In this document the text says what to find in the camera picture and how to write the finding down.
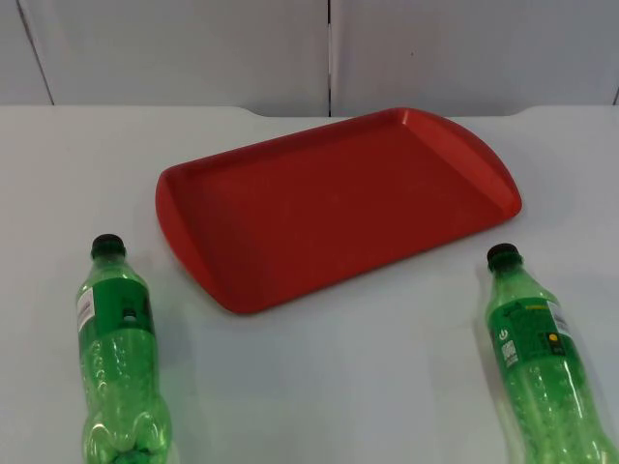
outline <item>plastic bottle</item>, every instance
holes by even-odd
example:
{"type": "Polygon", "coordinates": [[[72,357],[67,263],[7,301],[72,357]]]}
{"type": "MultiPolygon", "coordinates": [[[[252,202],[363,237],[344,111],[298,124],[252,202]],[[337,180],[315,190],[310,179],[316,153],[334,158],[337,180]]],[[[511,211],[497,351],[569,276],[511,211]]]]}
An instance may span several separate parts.
{"type": "Polygon", "coordinates": [[[87,464],[164,464],[171,440],[159,392],[148,289],[115,235],[93,242],[93,267],[77,293],[87,464]]]}
{"type": "Polygon", "coordinates": [[[487,254],[494,275],[486,322],[529,464],[619,464],[557,299],[513,245],[487,254]]]}

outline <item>black bottle cap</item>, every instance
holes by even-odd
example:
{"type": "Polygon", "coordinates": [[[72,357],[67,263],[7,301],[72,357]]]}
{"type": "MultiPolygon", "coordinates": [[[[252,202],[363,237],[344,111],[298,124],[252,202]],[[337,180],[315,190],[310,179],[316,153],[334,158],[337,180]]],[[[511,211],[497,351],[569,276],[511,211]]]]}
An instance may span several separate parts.
{"type": "Polygon", "coordinates": [[[114,234],[103,234],[93,241],[90,255],[93,259],[106,254],[122,254],[125,256],[127,251],[120,237],[114,234]]]}
{"type": "Polygon", "coordinates": [[[487,253],[487,266],[491,271],[513,264],[522,264],[522,256],[518,253],[518,248],[512,244],[495,245],[487,253]]]}

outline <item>white wall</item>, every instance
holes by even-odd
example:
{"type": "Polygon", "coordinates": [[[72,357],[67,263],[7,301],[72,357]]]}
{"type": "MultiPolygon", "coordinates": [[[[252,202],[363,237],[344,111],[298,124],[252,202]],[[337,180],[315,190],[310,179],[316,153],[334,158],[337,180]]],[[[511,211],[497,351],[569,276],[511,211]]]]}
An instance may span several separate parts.
{"type": "Polygon", "coordinates": [[[332,0],[334,115],[611,104],[617,0],[332,0]]]}
{"type": "Polygon", "coordinates": [[[56,103],[326,115],[325,0],[22,0],[56,103]]]}
{"type": "Polygon", "coordinates": [[[14,1],[0,2],[0,104],[49,103],[14,1]]]}

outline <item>bottle neck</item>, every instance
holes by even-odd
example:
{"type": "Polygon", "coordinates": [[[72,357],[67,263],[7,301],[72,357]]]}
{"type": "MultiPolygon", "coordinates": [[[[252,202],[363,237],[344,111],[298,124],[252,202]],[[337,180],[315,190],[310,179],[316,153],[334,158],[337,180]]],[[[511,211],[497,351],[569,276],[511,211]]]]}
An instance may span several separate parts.
{"type": "Polygon", "coordinates": [[[493,271],[491,305],[497,307],[519,298],[540,296],[545,290],[521,263],[502,266],[493,271]]]}
{"type": "Polygon", "coordinates": [[[107,253],[93,259],[94,269],[103,269],[125,264],[125,255],[122,253],[107,253]]]}

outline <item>soda bottle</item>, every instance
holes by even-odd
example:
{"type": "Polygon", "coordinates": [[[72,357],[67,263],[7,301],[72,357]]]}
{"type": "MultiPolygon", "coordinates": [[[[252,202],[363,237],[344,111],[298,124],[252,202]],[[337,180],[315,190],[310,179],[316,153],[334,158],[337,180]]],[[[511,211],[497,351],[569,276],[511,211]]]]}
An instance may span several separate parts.
{"type": "Polygon", "coordinates": [[[486,322],[531,464],[619,464],[600,424],[559,302],[522,267],[515,246],[487,254],[486,322]]]}
{"type": "Polygon", "coordinates": [[[148,289],[125,254],[119,237],[95,239],[77,293],[86,464],[164,464],[171,439],[148,289]]]}

